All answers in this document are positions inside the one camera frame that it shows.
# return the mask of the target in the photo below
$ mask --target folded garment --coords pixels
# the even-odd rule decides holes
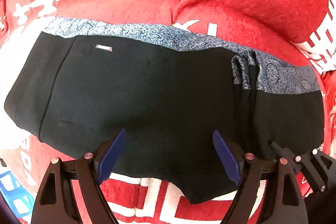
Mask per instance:
[[[191,203],[236,190],[214,130],[268,160],[272,141],[300,154],[324,134],[311,66],[160,24],[56,17],[4,107],[18,127],[72,157],[125,128],[113,172],[170,181]]]

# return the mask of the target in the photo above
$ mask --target gray floral pattern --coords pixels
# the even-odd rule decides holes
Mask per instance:
[[[256,88],[272,94],[303,94],[320,90],[311,66],[296,67],[265,52],[228,42],[217,37],[192,33],[162,24],[118,24],[54,17],[43,30],[64,38],[79,35],[125,37],[160,45],[176,51],[199,51],[223,47],[237,53],[231,61],[234,84],[251,89],[249,66],[258,66]]]

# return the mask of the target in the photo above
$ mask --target silver screw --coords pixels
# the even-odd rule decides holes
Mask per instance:
[[[281,158],[280,163],[286,165],[288,163],[288,160],[286,160],[285,158]]]
[[[59,158],[55,157],[55,158],[52,158],[51,163],[56,164],[58,163],[58,161],[59,161]]]
[[[91,153],[91,152],[87,152],[87,153],[84,155],[84,158],[87,159],[87,160],[91,159],[92,157],[93,157],[93,153]]]
[[[248,160],[253,160],[254,159],[254,155],[252,153],[246,153],[245,154],[245,158],[247,158]]]

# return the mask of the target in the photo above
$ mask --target blue gripper pad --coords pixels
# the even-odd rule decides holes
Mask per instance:
[[[98,168],[99,172],[96,177],[96,180],[99,184],[101,184],[104,180],[107,180],[110,177],[118,157],[126,147],[126,143],[127,132],[125,129],[122,129],[100,160]]]
[[[217,130],[215,130],[212,135],[212,142],[224,166],[227,176],[237,186],[239,186],[242,182],[242,178],[240,176],[238,162]]]

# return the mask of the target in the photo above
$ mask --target seam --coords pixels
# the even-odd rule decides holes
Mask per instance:
[[[51,92],[50,92],[50,96],[49,96],[49,100],[48,100],[48,105],[47,105],[47,107],[45,108],[45,112],[44,112],[44,114],[43,114],[43,117],[42,117],[42,120],[41,120],[41,126],[40,126],[39,133],[38,133],[38,140],[39,140],[40,142],[42,142],[42,141],[41,141],[41,128],[42,128],[42,125],[43,125],[44,118],[45,118],[45,116],[46,116],[46,114],[47,114],[47,110],[48,110],[49,105],[50,105],[50,100],[51,100],[51,97],[52,97],[52,95],[53,95],[53,89],[54,89],[54,85],[55,85],[55,82],[56,82],[58,73],[59,73],[59,71],[61,70],[61,68],[62,68],[62,66],[63,66],[63,63],[64,63],[65,59],[68,57],[69,52],[70,52],[70,50],[72,49],[72,46],[74,45],[74,43],[75,43],[77,37],[78,37],[78,36],[76,36],[75,40],[73,40],[71,47],[69,48],[67,54],[66,54],[65,57],[63,58],[63,60],[62,60],[62,62],[61,62],[61,64],[60,64],[60,66],[59,66],[59,68],[58,68],[58,70],[57,70],[57,73],[56,73],[56,75],[55,75],[54,81],[53,81],[53,83],[52,83],[52,88],[51,88]]]

